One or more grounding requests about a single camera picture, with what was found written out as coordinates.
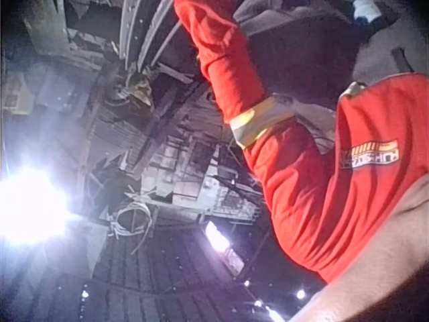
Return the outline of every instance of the cable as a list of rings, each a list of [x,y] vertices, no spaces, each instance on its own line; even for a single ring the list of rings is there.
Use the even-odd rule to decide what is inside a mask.
[[[134,211],[134,210],[141,210],[147,217],[149,218],[149,223],[143,224],[141,226],[138,226],[135,228],[135,231],[129,231],[127,228],[123,227],[119,222],[119,217],[124,214],[127,211]],[[149,228],[152,225],[152,217],[150,214],[150,210],[147,207],[145,203],[141,203],[139,201],[133,201],[132,203],[128,204],[126,207],[121,208],[120,210],[116,211],[112,216],[109,217],[109,221],[111,222],[111,228],[115,232],[116,236],[121,235],[125,237],[130,237],[134,235],[139,235],[142,233],[147,233],[149,231]]]

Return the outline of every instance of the logo patch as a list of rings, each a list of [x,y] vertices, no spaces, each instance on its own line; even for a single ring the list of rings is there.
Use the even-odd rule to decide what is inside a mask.
[[[368,164],[386,165],[398,161],[400,151],[397,140],[390,142],[367,142],[341,151],[341,168],[351,169]]]

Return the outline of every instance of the reflective stripe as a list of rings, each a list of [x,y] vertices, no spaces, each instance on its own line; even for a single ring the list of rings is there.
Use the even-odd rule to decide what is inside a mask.
[[[274,124],[293,117],[284,105],[269,97],[260,104],[234,117],[229,125],[235,141],[242,148],[250,146]]]

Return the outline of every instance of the light fixture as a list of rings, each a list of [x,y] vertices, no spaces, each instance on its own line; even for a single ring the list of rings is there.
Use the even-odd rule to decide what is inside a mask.
[[[211,221],[207,224],[206,236],[212,247],[218,252],[225,252],[231,246],[229,240],[220,233],[216,225]]]
[[[299,290],[299,291],[296,293],[296,297],[298,297],[298,299],[302,300],[304,297],[306,297],[306,293],[305,293],[305,291],[304,291],[304,290]]]
[[[13,243],[63,234],[68,215],[66,197],[43,171],[23,169],[0,182],[0,236]]]
[[[269,317],[271,317],[274,322],[285,322],[282,316],[277,311],[271,310],[269,307],[265,308],[268,311]]]

